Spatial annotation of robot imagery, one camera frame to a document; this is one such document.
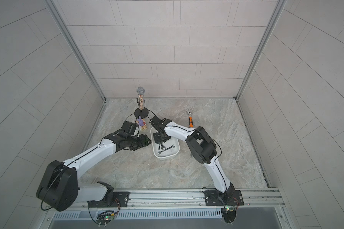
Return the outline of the white storage box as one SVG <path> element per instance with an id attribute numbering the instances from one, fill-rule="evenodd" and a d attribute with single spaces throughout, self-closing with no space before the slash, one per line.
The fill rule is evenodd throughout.
<path id="1" fill-rule="evenodd" d="M 167 150 L 165 152 L 162 152 L 160 155 L 158 154 L 158 151 L 160 151 L 160 150 L 158 150 L 159 144 L 156 144 L 154 142 L 154 139 L 153 139 L 153 133 L 155 133 L 155 132 L 156 132 L 156 130 L 152 127 L 150 129 L 150 134 L 152 137 L 152 148 L 153 148 L 153 154 L 155 155 L 155 157 L 158 158 L 159 160 L 167 160 L 167 159 L 171 159 L 171 158 L 177 156 L 180 152 L 180 144 L 178 142 L 178 139 L 175 137 L 171 137 L 170 140 L 163 143 L 163 145 L 166 148 L 169 148 L 172 145 L 175 145 L 175 148 Z"/>

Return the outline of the orange handled adjustable wrench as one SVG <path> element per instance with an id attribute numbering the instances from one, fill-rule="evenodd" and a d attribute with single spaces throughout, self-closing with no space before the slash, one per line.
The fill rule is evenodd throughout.
<path id="1" fill-rule="evenodd" d="M 193 123 L 193 118 L 192 118 L 193 111 L 191 109 L 187 109 L 186 112 L 189 117 L 189 127 L 194 128 L 194 123 Z"/>

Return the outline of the small silver wrench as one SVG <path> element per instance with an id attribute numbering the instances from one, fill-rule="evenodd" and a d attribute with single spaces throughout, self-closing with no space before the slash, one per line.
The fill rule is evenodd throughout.
<path id="1" fill-rule="evenodd" d="M 158 150 L 165 150 L 166 147 L 163 145 L 163 143 L 159 144 Z"/>

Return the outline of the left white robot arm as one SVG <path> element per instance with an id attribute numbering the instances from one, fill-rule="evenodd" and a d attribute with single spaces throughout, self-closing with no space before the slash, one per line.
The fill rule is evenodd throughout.
<path id="1" fill-rule="evenodd" d="M 147 135 L 119 136 L 109 134 L 85 152 L 60 162 L 51 162 L 43 175 L 36 197 L 57 211 L 64 211 L 78 202 L 89 207 L 112 207 L 115 205 L 114 188 L 105 183 L 79 185 L 78 179 L 93 166 L 121 150 L 136 151 L 151 144 Z"/>

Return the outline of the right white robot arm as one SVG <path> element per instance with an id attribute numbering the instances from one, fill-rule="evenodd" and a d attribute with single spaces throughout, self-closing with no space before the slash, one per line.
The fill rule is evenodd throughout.
<path id="1" fill-rule="evenodd" d="M 169 137 L 185 141 L 193 158 L 203 164 L 209 172 L 218 195 L 226 201 L 232 197 L 235 188 L 219 163 L 216 142 L 204 128 L 184 127 L 169 119 L 150 121 L 150 124 L 157 131 L 158 139 L 162 142 L 168 140 Z"/>

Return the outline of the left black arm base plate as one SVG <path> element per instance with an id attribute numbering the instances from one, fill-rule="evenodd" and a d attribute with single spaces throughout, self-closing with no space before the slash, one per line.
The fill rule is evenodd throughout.
<path id="1" fill-rule="evenodd" d="M 102 200 L 88 201 L 89 208 L 125 208 L 128 205 L 130 192 L 110 192 Z"/>

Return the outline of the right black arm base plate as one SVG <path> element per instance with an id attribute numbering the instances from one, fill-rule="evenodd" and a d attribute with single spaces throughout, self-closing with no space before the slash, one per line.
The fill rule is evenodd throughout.
<path id="1" fill-rule="evenodd" d="M 204 190 L 205 204 L 207 206 L 243 206 L 244 200 L 240 190 L 231 194 L 224 194 L 217 190 Z"/>

